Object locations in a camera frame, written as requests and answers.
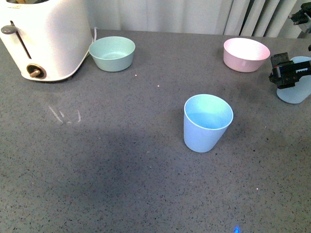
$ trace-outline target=robotic arm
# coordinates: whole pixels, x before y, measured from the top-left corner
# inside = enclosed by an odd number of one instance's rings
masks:
[[[288,16],[294,25],[298,25],[305,33],[311,33],[311,2],[301,5],[301,10]],[[311,62],[294,63],[288,58],[288,54],[280,53],[271,57],[272,73],[269,80],[279,89],[295,86],[295,82],[305,75],[311,75]]]
[[[288,59],[288,54],[280,53],[271,57],[272,73],[269,76],[271,82],[279,89],[295,86],[295,82],[306,75],[311,75],[311,61],[294,63]]]

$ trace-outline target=blue light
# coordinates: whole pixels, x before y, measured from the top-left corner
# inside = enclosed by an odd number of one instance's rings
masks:
[[[240,233],[239,226],[236,226],[236,227],[235,227],[235,229],[234,229],[234,233]]]

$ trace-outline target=light blue cup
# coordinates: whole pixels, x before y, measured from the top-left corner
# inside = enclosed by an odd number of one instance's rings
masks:
[[[311,57],[293,57],[291,59],[294,63],[311,61]],[[295,86],[277,89],[277,96],[287,103],[297,104],[301,103],[311,94],[311,75],[306,75],[300,78],[299,82],[295,83]]]
[[[233,111],[223,99],[196,95],[184,107],[184,141],[195,152],[210,151],[233,120]]]
[[[128,68],[133,61],[135,43],[125,37],[109,36],[93,42],[89,53],[99,69],[118,72]]]

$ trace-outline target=pink bowl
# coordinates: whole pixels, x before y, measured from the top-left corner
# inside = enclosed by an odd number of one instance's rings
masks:
[[[269,49],[256,40],[232,38],[224,43],[225,64],[239,72],[258,70],[269,56]]]

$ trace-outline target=toaster knob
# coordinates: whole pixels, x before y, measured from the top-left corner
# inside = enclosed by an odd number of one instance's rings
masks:
[[[37,64],[29,64],[27,66],[27,72],[30,77],[36,79],[44,79],[47,76],[45,69]]]
[[[6,35],[10,35],[17,32],[17,28],[13,25],[6,25],[1,28],[1,32]]]

